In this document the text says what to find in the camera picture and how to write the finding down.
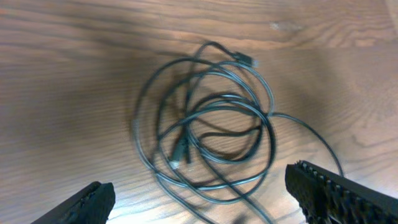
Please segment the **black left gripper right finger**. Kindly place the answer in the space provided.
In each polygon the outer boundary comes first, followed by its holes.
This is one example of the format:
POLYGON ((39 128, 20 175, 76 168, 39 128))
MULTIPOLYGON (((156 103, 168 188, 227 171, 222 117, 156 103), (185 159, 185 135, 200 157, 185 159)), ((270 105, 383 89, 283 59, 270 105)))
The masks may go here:
POLYGON ((288 164, 285 186, 312 224, 397 224, 397 199, 307 161, 288 164))

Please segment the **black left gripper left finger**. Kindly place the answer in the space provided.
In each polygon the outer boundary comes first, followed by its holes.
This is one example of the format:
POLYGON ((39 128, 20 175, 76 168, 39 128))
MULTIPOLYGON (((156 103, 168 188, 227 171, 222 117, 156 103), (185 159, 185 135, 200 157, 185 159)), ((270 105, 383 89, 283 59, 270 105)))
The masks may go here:
POLYGON ((95 181, 32 224, 105 224, 115 202, 114 185, 95 181))

